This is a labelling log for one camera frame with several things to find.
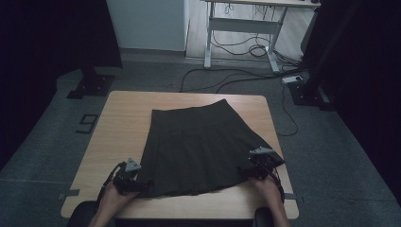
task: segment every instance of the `white desk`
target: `white desk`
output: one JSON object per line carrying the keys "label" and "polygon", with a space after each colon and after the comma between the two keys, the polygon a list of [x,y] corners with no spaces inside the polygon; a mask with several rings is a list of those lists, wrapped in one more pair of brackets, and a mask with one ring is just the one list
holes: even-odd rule
{"label": "white desk", "polygon": [[[211,38],[214,30],[219,31],[235,31],[235,32],[251,32],[259,34],[271,34],[273,35],[272,41],[269,46],[266,47],[266,52],[269,58],[271,69],[274,73],[280,72],[276,57],[273,53],[274,47],[277,43],[278,36],[280,34],[281,27],[283,25],[284,18],[286,17],[288,7],[298,8],[316,8],[321,4],[313,4],[310,0],[203,0],[210,2],[210,13],[208,20],[207,29],[207,41],[204,51],[204,67],[210,68],[212,61],[212,46]],[[265,6],[277,6],[284,7],[284,11],[280,16],[280,19],[274,21],[255,21],[255,20],[239,20],[239,19],[227,19],[215,17],[215,4],[216,3],[231,3],[231,4],[248,4],[248,5],[265,5]]]}

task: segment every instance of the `black curtain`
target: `black curtain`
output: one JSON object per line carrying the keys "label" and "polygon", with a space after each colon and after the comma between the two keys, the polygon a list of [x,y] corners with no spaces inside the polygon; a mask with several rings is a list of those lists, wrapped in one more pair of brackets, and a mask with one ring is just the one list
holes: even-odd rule
{"label": "black curtain", "polygon": [[400,5],[391,0],[325,0],[305,51],[313,81],[309,88],[320,84],[331,96],[398,202]]}
{"label": "black curtain", "polygon": [[0,168],[56,92],[57,78],[93,66],[122,67],[105,0],[0,1]]}

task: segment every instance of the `table top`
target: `table top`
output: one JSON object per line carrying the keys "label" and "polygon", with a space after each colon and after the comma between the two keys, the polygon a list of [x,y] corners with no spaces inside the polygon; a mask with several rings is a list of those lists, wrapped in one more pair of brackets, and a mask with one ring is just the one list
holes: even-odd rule
{"label": "table top", "polygon": [[[96,129],[79,166],[71,190],[78,196],[67,197],[61,215],[71,217],[82,201],[95,201],[100,187],[112,169],[132,157],[140,162],[150,127],[151,110],[171,110],[215,103],[225,98],[248,126],[283,157],[263,96],[211,95],[152,92],[110,93]],[[286,193],[293,193],[286,165],[278,167]],[[261,196],[249,182],[198,196],[136,199],[117,216],[120,218],[253,218],[257,207],[264,206]],[[286,200],[288,218],[299,216],[294,200]]]}
{"label": "table top", "polygon": [[311,3],[310,0],[202,0],[214,3],[232,3],[232,4],[249,4],[249,5],[266,5],[276,7],[295,7],[295,8],[316,8],[320,3]]}

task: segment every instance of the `white wall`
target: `white wall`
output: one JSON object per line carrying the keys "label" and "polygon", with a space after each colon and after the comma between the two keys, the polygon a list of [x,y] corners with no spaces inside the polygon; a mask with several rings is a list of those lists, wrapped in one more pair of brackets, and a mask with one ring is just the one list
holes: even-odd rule
{"label": "white wall", "polygon": [[107,0],[121,48],[184,51],[190,0]]}

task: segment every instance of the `skirt waistband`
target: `skirt waistband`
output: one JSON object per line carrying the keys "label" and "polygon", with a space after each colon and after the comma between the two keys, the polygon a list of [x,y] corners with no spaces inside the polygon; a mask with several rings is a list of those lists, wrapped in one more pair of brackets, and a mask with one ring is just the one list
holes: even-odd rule
{"label": "skirt waistband", "polygon": [[228,104],[226,99],[216,103],[170,111],[153,110],[151,131],[172,131],[205,127],[217,123],[241,120],[239,114]]}

